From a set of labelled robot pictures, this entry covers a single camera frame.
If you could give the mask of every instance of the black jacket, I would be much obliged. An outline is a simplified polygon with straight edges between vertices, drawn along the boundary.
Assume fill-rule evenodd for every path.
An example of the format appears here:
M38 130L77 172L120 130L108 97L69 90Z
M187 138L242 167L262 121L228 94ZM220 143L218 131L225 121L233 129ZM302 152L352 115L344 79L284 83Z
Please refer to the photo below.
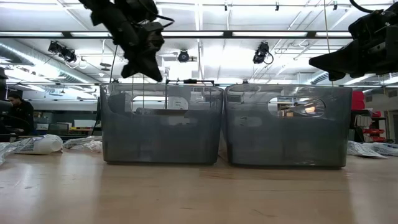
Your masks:
M28 122L29 125L26 122L12 118L8 118L6 124L11 125L13 128L21 128L25 130L25 133L31 133L34 130L33 106L29 102L22 100L20 105L13 106L8 111L8 115L22 119Z

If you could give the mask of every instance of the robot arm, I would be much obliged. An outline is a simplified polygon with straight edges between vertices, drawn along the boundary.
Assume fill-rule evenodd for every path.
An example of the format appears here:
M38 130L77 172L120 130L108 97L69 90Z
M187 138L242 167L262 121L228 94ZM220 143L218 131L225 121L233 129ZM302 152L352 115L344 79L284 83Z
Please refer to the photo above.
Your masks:
M129 63L124 66L121 76L130 77L143 73L161 82L155 54L164 44L163 28L174 20L159 16L153 0L79 0L91 10L93 25L104 24L113 37L113 42L124 50ZM153 22L157 17L170 21L163 26Z
M398 72L398 2L384 10L368 10L354 0L350 3L369 13L352 23L348 30L354 41L342 49L310 59L310 65L329 72L336 81L367 73L383 75Z

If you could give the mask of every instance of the gray plastic bin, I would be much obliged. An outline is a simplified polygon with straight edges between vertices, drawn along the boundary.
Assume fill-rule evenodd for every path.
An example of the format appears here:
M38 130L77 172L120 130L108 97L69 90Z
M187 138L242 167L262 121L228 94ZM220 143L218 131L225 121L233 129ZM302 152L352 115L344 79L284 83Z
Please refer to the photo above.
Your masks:
M346 164L352 89L233 85L225 89L223 134L232 164Z
M212 86L102 85L104 160L213 164L222 108Z

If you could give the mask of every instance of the wooden table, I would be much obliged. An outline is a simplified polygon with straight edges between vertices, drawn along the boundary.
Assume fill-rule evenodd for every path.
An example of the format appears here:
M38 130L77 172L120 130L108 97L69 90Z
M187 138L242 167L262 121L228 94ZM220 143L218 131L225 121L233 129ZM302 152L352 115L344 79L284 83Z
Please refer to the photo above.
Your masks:
M11 155L0 223L398 223L398 158L343 170L112 166L100 154Z

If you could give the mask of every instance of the table surface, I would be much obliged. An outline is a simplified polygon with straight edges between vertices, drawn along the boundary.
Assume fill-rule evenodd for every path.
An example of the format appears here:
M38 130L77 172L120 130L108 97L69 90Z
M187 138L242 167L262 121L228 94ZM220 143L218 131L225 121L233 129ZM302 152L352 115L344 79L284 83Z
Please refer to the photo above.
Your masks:
M0 223L398 223L398 158L342 170L108 165L101 154L10 155Z

